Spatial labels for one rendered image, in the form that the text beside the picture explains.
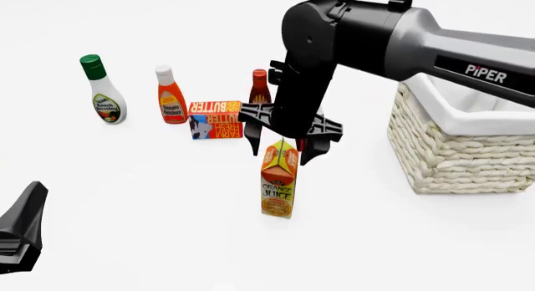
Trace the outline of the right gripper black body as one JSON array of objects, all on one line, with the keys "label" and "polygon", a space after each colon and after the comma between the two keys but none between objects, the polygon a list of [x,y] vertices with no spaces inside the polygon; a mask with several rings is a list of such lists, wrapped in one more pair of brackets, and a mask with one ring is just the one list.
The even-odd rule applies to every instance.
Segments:
[{"label": "right gripper black body", "polygon": [[303,127],[298,128],[295,120],[283,120],[281,124],[275,124],[272,113],[275,104],[248,104],[241,103],[241,108],[238,114],[240,122],[247,120],[255,120],[259,122],[262,127],[282,135],[283,137],[293,139],[306,139],[314,137],[325,137],[333,142],[339,142],[343,135],[343,125],[338,122],[329,120],[320,112],[314,115],[311,124],[305,130]]}]

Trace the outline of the white wicker basket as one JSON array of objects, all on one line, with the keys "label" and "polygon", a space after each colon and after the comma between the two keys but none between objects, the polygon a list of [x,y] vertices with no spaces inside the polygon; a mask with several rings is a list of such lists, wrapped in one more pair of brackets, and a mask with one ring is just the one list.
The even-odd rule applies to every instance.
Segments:
[{"label": "white wicker basket", "polygon": [[387,135],[419,194],[523,192],[535,183],[535,135],[447,135],[406,84],[397,87]]}]

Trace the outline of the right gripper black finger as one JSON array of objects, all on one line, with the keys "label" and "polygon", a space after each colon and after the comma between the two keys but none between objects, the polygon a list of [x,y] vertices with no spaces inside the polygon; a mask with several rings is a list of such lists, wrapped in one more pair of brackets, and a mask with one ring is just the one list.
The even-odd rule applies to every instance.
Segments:
[{"label": "right gripper black finger", "polygon": [[258,155],[258,150],[260,146],[262,133],[262,125],[255,120],[247,120],[244,127],[244,136],[249,141],[252,147],[252,154],[254,156]]},{"label": "right gripper black finger", "polygon": [[324,137],[314,137],[303,139],[300,142],[301,161],[300,165],[304,166],[314,157],[325,155],[330,149],[330,140]]}]

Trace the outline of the orange juice carton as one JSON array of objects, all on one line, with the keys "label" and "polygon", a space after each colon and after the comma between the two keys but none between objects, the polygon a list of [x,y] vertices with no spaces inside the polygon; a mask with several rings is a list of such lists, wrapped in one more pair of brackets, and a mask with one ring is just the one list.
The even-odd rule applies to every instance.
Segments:
[{"label": "orange juice carton", "polygon": [[298,165],[298,150],[284,139],[265,150],[260,171],[261,208],[264,215],[291,218]]}]

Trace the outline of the tomato ketchup bottle white cap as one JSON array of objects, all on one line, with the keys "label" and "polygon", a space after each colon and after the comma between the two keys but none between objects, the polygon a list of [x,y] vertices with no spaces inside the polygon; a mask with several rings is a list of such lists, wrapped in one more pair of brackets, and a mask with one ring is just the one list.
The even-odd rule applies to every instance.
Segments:
[{"label": "tomato ketchup bottle white cap", "polygon": [[187,121],[187,108],[183,94],[176,84],[171,67],[162,64],[155,68],[158,79],[158,100],[164,122],[179,125]]}]

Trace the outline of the printed butter box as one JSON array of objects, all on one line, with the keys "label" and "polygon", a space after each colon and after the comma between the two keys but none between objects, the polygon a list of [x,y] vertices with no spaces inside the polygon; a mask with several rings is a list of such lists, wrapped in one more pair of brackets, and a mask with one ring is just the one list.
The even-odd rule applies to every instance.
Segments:
[{"label": "printed butter box", "polygon": [[191,102],[188,110],[193,140],[243,137],[243,125],[238,120],[239,101]]}]

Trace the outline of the ranch dressing bottle green cap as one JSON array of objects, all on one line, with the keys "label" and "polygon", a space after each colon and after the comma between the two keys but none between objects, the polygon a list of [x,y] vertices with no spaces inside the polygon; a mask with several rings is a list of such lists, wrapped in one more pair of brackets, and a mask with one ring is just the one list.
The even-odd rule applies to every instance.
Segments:
[{"label": "ranch dressing bottle green cap", "polygon": [[117,125],[127,116],[122,94],[114,87],[98,54],[79,60],[92,89],[92,105],[97,115],[109,125]]}]

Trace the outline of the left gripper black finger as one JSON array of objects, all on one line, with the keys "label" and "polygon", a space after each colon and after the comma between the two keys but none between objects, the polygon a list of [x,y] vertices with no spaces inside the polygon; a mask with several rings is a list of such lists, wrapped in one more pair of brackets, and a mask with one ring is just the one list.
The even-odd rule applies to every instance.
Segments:
[{"label": "left gripper black finger", "polygon": [[0,216],[0,240],[19,240],[41,249],[41,222],[48,189],[31,182],[12,206]]}]

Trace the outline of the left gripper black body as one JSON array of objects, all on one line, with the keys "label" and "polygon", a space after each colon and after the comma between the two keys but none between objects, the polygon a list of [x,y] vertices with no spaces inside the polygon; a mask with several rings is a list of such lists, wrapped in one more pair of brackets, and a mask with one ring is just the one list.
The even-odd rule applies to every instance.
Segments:
[{"label": "left gripper black body", "polygon": [[40,254],[24,237],[0,232],[0,274],[30,272]]}]

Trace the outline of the white cloth basket liner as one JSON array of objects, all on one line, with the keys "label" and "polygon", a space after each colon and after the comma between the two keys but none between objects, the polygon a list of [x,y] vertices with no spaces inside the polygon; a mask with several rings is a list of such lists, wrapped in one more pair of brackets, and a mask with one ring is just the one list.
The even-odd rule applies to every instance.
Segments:
[{"label": "white cloth basket liner", "polygon": [[503,100],[444,79],[416,74],[399,83],[409,107],[447,135],[535,135],[535,108]]}]

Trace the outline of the dark red sauce bottle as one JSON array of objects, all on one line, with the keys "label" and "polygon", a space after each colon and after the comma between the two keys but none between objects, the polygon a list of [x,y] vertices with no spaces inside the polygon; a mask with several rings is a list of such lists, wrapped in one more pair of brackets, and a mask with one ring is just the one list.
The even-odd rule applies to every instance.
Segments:
[{"label": "dark red sauce bottle", "polygon": [[249,96],[250,104],[270,104],[272,98],[268,89],[268,73],[265,69],[252,72],[252,89]]}]

